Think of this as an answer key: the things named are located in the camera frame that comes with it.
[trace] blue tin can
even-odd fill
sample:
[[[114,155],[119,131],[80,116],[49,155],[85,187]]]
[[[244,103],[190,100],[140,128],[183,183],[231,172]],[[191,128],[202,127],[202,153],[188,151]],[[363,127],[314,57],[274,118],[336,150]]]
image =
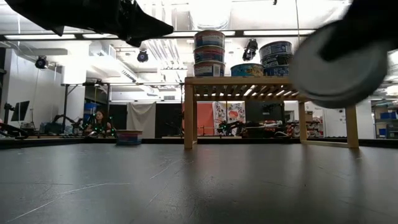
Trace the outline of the blue tin can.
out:
[[[292,43],[288,41],[277,41],[270,44],[266,44],[260,48],[260,57],[264,58],[271,54],[279,53],[292,53]]]
[[[223,77],[225,64],[221,62],[200,62],[193,66],[196,77]]]
[[[272,54],[261,59],[264,68],[269,68],[278,65],[289,65],[293,59],[292,54]]]
[[[203,46],[225,47],[225,35],[217,30],[204,30],[195,34],[195,49]]]
[[[232,77],[244,77],[244,76],[264,76],[264,67],[257,63],[243,63],[235,65],[231,68]]]
[[[216,61],[224,62],[225,50],[221,47],[206,46],[200,47],[194,51],[195,53],[195,63],[205,62],[205,61]]]
[[[288,65],[278,65],[264,69],[264,75],[268,77],[287,77],[289,76]]]

